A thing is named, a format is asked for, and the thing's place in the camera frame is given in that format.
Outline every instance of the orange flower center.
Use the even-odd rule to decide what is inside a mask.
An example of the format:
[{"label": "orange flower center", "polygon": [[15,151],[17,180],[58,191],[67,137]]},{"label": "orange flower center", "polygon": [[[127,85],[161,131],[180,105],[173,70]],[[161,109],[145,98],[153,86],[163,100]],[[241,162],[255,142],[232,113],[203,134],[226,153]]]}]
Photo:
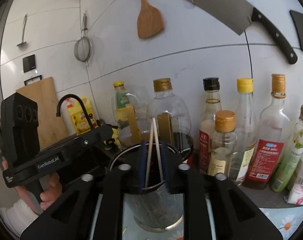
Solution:
[{"label": "orange flower center", "polygon": [[284,226],[284,229],[288,230],[288,229],[290,229],[290,227],[291,227],[291,223],[286,223]]}]

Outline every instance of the red label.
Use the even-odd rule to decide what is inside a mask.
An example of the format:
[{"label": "red label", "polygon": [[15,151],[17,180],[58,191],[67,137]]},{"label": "red label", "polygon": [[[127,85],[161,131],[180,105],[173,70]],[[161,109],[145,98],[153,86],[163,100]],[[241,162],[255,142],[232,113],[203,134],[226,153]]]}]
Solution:
[{"label": "red label", "polygon": [[267,182],[274,171],[284,144],[259,140],[247,179]]},{"label": "red label", "polygon": [[209,135],[199,131],[199,168],[203,171],[207,171],[208,163],[210,161],[209,145]]}]

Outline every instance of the human hand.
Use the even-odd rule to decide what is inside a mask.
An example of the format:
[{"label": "human hand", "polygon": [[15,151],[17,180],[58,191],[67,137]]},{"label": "human hand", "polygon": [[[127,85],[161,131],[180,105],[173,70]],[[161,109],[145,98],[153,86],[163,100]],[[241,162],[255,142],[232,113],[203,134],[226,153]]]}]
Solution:
[{"label": "human hand", "polygon": [[[5,170],[8,169],[8,162],[2,162]],[[54,172],[50,175],[49,178],[50,187],[40,194],[40,198],[43,202],[40,203],[42,210],[49,208],[62,194],[62,185],[59,182],[59,175],[57,172]],[[32,202],[29,197],[29,192],[24,186],[16,186],[15,190],[17,191],[19,197],[31,208],[31,210],[38,214],[37,207]]]}]

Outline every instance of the black wall switch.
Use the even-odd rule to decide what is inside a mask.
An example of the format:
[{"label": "black wall switch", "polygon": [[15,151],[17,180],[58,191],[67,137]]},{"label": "black wall switch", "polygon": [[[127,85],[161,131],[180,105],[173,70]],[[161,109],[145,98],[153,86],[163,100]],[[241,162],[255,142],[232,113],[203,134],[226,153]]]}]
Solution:
[{"label": "black wall switch", "polygon": [[35,54],[30,55],[28,57],[24,57],[22,59],[22,65],[24,67],[24,73],[35,69],[36,68],[36,62],[35,62]]}]

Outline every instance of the yellow detergent bottle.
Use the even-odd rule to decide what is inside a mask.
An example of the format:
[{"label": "yellow detergent bottle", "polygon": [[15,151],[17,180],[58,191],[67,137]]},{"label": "yellow detergent bottle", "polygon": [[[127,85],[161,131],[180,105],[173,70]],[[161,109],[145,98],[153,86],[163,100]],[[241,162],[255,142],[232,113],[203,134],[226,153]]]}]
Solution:
[{"label": "yellow detergent bottle", "polygon": [[[87,110],[87,113],[89,115],[90,121],[92,122],[94,127],[97,127],[97,122],[93,113],[93,108],[90,104],[89,98],[82,97],[81,100],[83,101],[85,108]],[[85,133],[90,130],[90,126],[87,122],[87,119],[85,117],[85,114],[80,106],[80,103],[77,100],[73,100],[72,104],[71,98],[66,99],[68,101],[67,108],[70,115],[70,118],[72,120],[72,123],[74,124],[75,130],[77,135]]]}]

